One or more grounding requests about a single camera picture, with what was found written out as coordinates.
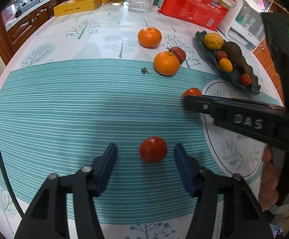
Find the person's right hand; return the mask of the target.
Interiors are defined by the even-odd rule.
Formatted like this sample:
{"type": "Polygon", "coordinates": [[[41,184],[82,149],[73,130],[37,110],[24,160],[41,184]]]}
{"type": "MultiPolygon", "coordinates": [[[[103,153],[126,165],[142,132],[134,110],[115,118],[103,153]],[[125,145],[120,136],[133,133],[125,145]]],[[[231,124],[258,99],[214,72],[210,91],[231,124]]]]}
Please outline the person's right hand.
{"type": "MultiPolygon", "coordinates": [[[[272,151],[270,146],[266,146],[263,152],[263,169],[261,174],[260,190],[258,202],[262,210],[268,210],[277,202],[279,197],[276,187],[279,176],[272,164],[272,151]]],[[[286,212],[281,223],[281,230],[286,235],[289,232],[289,210],[286,212]]]]}

